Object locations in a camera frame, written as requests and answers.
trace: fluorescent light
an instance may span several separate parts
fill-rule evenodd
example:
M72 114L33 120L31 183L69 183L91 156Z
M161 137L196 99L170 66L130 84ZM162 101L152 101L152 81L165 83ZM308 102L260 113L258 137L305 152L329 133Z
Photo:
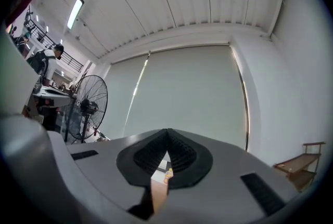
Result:
M72 29L74 21L75 21L76 17L78 16L79 11L80 11L83 4L84 4L83 0L76 0L76 2L74 4L74 7L72 9L71 15L69 16L69 19L68 19L68 22L67 22L67 27L69 29Z

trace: fan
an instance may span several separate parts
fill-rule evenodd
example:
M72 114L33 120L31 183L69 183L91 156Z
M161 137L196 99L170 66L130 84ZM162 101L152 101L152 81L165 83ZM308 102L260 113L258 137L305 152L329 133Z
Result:
M97 75L82 78L73 89L72 101L65 110L66 135L68 132L81 143L96 134L108 104L108 89Z

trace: white shirt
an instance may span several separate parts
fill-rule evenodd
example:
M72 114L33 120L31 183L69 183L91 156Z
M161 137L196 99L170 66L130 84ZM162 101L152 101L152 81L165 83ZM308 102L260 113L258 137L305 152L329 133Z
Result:
M53 56L55 57L56 55L54 54L53 50L51 49L46 49L44 51L44 54L46 56ZM48 80L52 80L52 76L54 74L54 71L56 70L56 67L57 67L57 61L55 59L49 59L48 60L48 68L47 68L47 72L45 74L45 78L48 79Z

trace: black metal railing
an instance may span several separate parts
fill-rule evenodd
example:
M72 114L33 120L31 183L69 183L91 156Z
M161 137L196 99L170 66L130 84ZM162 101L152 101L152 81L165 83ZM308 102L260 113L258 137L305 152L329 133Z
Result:
M26 20L24 23L25 28L31 33L31 37L39 41L45 48L53 49L56 46L56 43L53 42L32 20ZM61 55L61 61L68 64L76 71L80 71L83 65L77 60L68 55L65 51Z

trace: wooden rack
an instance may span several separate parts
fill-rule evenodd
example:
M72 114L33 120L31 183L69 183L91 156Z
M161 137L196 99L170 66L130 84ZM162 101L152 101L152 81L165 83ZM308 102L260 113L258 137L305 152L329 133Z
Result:
M305 153L294 157L293 159L278 163L274 168L286 174L286 177L295 185L298 191L302 191L306 186L309 186L317 174L319 158L321 156L322 145L325 142L304 143ZM319 151L316 154L308 153L308 146L319 146ZM308 167L317 161L314 172L308 171Z

